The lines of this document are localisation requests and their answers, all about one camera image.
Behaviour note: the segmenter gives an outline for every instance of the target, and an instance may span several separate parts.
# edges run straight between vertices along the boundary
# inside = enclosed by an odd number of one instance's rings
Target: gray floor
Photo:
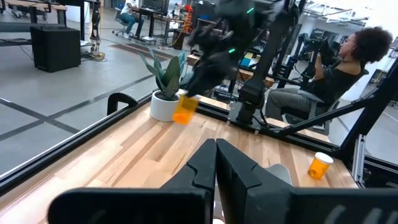
[[[48,17],[47,22],[56,21],[55,13]],[[130,43],[111,33],[113,29],[121,28],[114,21],[114,11],[105,9],[101,19],[100,50],[106,54],[105,62],[85,61],[77,68],[45,73],[34,68],[29,58],[32,54],[30,46],[1,48],[0,175],[105,117],[106,99],[110,94],[121,91],[139,98],[156,87],[154,77],[149,76],[137,55],[109,47]],[[28,21],[26,18],[16,20],[7,12],[0,15],[0,22]],[[68,27],[79,29],[80,26],[68,21]],[[161,28],[156,23],[155,33],[160,33]],[[149,21],[145,21],[141,34],[145,35],[148,30]],[[85,32],[88,39],[88,27]],[[30,38],[30,34],[0,33],[1,38]],[[178,50],[163,51],[172,55],[179,53]],[[297,68],[303,70],[305,65],[299,64]],[[333,143],[341,144],[359,114],[360,111],[356,111],[331,123],[329,138]],[[397,120],[398,111],[387,108],[369,133],[366,145],[372,156],[396,164]]]

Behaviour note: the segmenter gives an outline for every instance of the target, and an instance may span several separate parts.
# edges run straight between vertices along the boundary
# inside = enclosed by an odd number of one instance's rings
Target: plastic cup
[[[189,124],[198,104],[197,97],[181,96],[174,111],[173,120],[178,124]]]
[[[333,163],[333,158],[322,152],[315,153],[308,174],[315,180],[320,180],[325,174],[330,165]]]

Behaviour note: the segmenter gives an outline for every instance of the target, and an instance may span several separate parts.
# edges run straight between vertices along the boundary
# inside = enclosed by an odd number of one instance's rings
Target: black box
[[[80,65],[80,31],[68,27],[30,27],[30,36],[36,68],[56,72]]]

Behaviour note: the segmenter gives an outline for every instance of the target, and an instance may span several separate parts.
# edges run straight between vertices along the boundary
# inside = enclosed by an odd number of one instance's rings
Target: chair
[[[115,14],[114,14],[114,20],[117,21],[118,23],[120,23],[123,26],[123,29],[116,29],[116,30],[112,30],[112,34],[115,34],[116,36],[118,36],[118,34],[123,33],[126,31],[126,26],[129,25],[126,22],[123,22],[120,18],[120,13],[122,12],[122,10],[118,7],[115,7]]]
[[[303,111],[299,111],[293,108],[282,108],[282,114],[285,115],[285,119],[289,124],[297,124],[301,121],[305,121],[311,118],[314,118],[317,116],[317,114],[315,114],[315,111],[317,109],[317,104],[318,103],[324,103],[323,100],[319,99],[319,97],[315,96],[312,93],[303,91],[303,90],[299,90],[297,92],[299,95],[302,95],[308,99],[310,99],[311,102],[311,110],[309,113],[303,112]],[[332,111],[334,109],[337,108],[339,104],[339,100],[336,100],[328,109],[326,112]],[[320,133],[320,134],[324,134],[324,135],[329,135],[329,125],[330,125],[331,120],[329,121],[325,121],[324,123],[320,123],[318,124],[318,126],[313,126],[311,128],[309,128],[309,130],[314,131],[316,133]]]

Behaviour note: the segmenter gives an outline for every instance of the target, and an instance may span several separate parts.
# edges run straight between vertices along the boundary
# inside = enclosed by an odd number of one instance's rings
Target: person
[[[349,90],[364,74],[367,63],[380,61],[388,53],[392,43],[391,34],[381,27],[370,27],[350,35],[341,45],[340,63],[324,69],[320,54],[315,62],[312,82],[301,90],[314,94],[324,101],[317,104],[316,114],[322,114]],[[278,88],[268,94],[265,116],[283,121],[284,107],[306,113],[310,112],[311,100],[298,94],[298,88]]]
[[[134,12],[132,9],[138,9],[138,0],[126,0],[126,3],[120,12],[120,19],[128,23],[126,28],[126,32],[123,34],[125,39],[130,38],[130,31],[132,26],[138,21],[138,28],[136,31],[136,36],[138,37],[139,33],[141,32],[142,25],[144,24],[144,20],[139,18],[139,14]]]

